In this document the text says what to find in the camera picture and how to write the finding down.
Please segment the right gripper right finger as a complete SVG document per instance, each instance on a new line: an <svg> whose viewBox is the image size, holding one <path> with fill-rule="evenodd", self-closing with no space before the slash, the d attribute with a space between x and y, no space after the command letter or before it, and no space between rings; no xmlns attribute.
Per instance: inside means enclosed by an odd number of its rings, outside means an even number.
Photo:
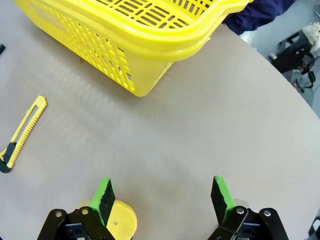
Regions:
<svg viewBox="0 0 320 240"><path fill-rule="evenodd" d="M218 222L210 240L288 239L275 209L267 207L254 212L250 208L236 205L223 177L213 178L210 196Z"/></svg>

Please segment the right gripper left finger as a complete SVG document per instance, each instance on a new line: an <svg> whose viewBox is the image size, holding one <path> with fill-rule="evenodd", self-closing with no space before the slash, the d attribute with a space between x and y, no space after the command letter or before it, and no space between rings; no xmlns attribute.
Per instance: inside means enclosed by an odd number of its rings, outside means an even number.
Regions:
<svg viewBox="0 0 320 240"><path fill-rule="evenodd" d="M115 203L110 178L103 178L89 205L68 213L64 209L51 210L38 235L39 240L114 240L107 228Z"/></svg>

